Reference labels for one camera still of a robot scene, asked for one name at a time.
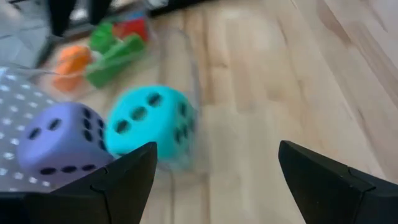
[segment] white polka dot fabric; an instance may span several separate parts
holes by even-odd
[[[0,192],[49,192],[50,183],[25,174],[16,158],[21,132],[31,119],[55,103],[23,77],[0,67]]]

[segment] purple die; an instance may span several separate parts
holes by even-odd
[[[103,142],[104,123],[81,103],[59,103],[35,117],[17,148],[20,166],[32,176],[67,184],[113,160]]]

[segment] orange toy block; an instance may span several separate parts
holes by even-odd
[[[71,46],[62,50],[53,79],[53,86],[64,92],[74,90],[83,81],[83,72],[92,62],[88,47]]]

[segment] cyan die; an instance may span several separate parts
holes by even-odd
[[[123,156],[154,141],[160,162],[186,166],[195,122],[195,110],[182,93],[167,86],[145,86],[130,90],[115,104],[105,144],[112,155]]]

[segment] green toy block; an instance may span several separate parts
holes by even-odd
[[[90,49],[105,54],[117,42],[112,30],[112,23],[101,23],[90,35],[90,41],[88,43]]]
[[[145,42],[137,34],[130,35],[112,46],[98,61],[87,66],[86,79],[96,88],[105,86],[139,54],[144,53],[144,49]]]

